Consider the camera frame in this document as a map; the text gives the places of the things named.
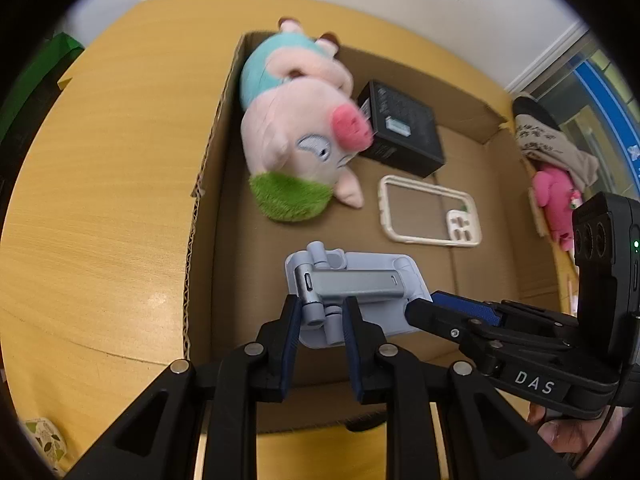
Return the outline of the hand holding other gripper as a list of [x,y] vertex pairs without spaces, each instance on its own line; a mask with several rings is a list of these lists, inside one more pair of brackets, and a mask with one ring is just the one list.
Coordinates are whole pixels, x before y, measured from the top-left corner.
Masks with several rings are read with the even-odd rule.
[[[616,408],[598,442],[594,445],[584,461],[575,469],[577,478],[585,478],[602,460],[612,443],[620,433],[629,408]],[[538,404],[529,404],[528,422],[538,428],[538,434],[554,452],[582,455],[603,425],[605,415],[599,419],[555,419],[544,424],[547,410]]]

